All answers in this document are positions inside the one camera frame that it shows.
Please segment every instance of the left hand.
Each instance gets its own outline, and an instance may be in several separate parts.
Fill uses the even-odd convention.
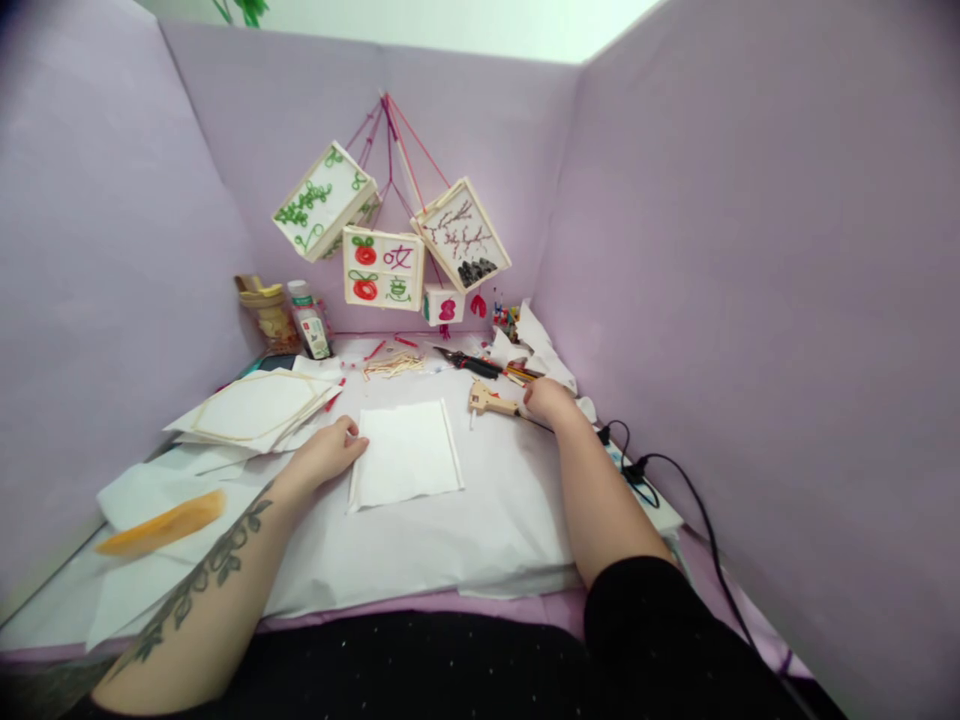
[[[370,440],[356,437],[359,434],[360,428],[353,418],[341,416],[333,425],[318,430],[297,450],[277,479],[305,493],[313,492],[366,452]]]

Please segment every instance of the white bottle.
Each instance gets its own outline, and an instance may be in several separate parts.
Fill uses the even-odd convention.
[[[314,360],[330,357],[333,353],[327,339],[327,328],[317,312],[310,286],[305,280],[291,280],[287,283],[287,290],[293,303],[293,319],[297,323],[297,332],[303,338],[310,357]]]

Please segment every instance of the paper lantern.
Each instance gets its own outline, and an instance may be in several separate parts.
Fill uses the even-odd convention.
[[[420,312],[423,240],[348,225],[343,230],[344,297],[351,305]]]
[[[466,304],[466,295],[449,285],[440,287],[437,283],[427,283],[423,286],[423,316],[430,327],[463,322]]]
[[[274,213],[273,222],[301,257],[316,262],[333,256],[347,224],[370,213],[376,192],[376,181],[334,142]]]
[[[463,295],[510,267],[470,180],[462,178],[410,221]]]

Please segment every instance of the lavender wall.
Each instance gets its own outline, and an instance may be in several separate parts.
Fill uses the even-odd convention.
[[[32,5],[0,63],[3,596],[250,357],[249,239],[156,20]]]
[[[960,704],[947,7],[666,3],[585,71],[537,283],[583,391],[686,466],[853,717]]]
[[[346,305],[342,256],[311,265],[271,221],[329,142],[347,143],[382,89],[393,93],[450,180],[469,174],[489,211],[513,267],[484,286],[488,303],[492,286],[507,301],[533,291],[579,67],[239,28],[162,27],[265,280],[309,280],[338,330],[429,329],[415,313]],[[383,138],[368,168],[381,187]],[[407,139],[430,202],[446,187]],[[416,202],[412,192],[407,199]],[[385,230],[410,231],[392,194],[381,221]],[[429,263],[426,278],[434,278]],[[489,325],[467,317],[460,329]]]

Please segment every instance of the yellow container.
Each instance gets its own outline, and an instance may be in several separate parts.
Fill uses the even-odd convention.
[[[240,304],[250,311],[267,343],[267,355],[297,355],[302,349],[300,336],[287,311],[283,285],[264,287],[259,275],[236,275]]]

